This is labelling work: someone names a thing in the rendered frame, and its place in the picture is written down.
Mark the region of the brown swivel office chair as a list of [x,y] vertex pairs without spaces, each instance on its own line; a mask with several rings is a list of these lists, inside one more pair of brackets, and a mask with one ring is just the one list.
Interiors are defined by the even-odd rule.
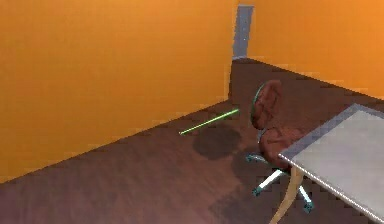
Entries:
[[282,83],[269,80],[263,83],[252,101],[250,121],[257,130],[259,153],[250,153],[246,160],[269,164],[273,173],[252,190],[254,196],[260,193],[282,175],[291,175],[292,166],[279,154],[304,136],[300,128],[275,124],[282,104]]

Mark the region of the thin green rod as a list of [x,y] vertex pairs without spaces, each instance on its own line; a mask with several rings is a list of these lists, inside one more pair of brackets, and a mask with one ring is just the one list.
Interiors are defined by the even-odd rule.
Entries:
[[203,126],[209,125],[209,124],[211,124],[211,123],[213,123],[213,122],[216,122],[216,121],[222,120],[222,119],[224,119],[224,118],[226,118],[226,117],[229,117],[229,116],[231,116],[231,115],[234,115],[234,114],[238,113],[239,111],[240,111],[239,109],[233,109],[233,110],[228,111],[228,112],[226,112],[226,113],[224,113],[224,114],[221,114],[221,115],[219,115],[219,116],[216,116],[216,117],[214,117],[214,118],[212,118],[212,119],[209,119],[209,120],[207,120],[207,121],[204,121],[204,122],[202,122],[202,123],[199,123],[198,125],[195,125],[195,126],[193,126],[193,127],[187,128],[187,129],[185,129],[185,130],[183,130],[183,131],[180,131],[180,132],[178,132],[178,134],[179,134],[179,135],[184,135],[184,134],[189,133],[189,132],[191,132],[191,131],[193,131],[193,130],[196,130],[196,129],[198,129],[198,128],[201,128],[201,127],[203,127]]

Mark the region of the grey table with tan legs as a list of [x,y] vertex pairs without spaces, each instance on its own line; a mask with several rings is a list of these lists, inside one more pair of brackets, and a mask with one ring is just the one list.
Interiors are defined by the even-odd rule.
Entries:
[[384,112],[353,104],[279,157],[291,165],[291,177],[269,224],[284,216],[304,177],[384,224]]

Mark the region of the grey room door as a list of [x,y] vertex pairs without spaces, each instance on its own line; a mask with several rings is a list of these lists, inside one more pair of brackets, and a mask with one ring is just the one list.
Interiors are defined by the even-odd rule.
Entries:
[[246,58],[248,41],[250,36],[250,25],[254,7],[251,5],[239,5],[237,7],[237,17],[235,26],[235,36],[233,43],[233,60]]

